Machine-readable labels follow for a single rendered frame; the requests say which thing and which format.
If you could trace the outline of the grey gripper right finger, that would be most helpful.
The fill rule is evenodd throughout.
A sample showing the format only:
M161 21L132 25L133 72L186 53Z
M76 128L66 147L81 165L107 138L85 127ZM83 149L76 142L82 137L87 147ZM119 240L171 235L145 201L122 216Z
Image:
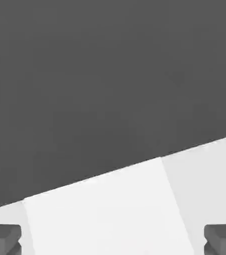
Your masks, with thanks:
M205 225L204 255L226 255L226 224Z

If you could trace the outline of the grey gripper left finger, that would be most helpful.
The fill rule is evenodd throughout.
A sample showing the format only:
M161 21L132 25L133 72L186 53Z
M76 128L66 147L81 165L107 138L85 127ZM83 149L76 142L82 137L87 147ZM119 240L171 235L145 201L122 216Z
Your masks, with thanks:
M0 255L21 255L21 226L0 224Z

